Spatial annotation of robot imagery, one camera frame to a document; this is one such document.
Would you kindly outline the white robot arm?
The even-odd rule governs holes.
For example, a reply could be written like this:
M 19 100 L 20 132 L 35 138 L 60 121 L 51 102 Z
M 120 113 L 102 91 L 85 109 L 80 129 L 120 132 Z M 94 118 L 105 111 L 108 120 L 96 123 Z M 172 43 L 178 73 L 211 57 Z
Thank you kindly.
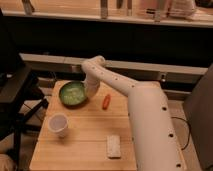
M 137 171 L 185 171 L 168 98 L 154 81 L 137 81 L 105 68 L 103 56 L 82 62 L 84 85 L 93 97 L 100 82 L 127 97 Z

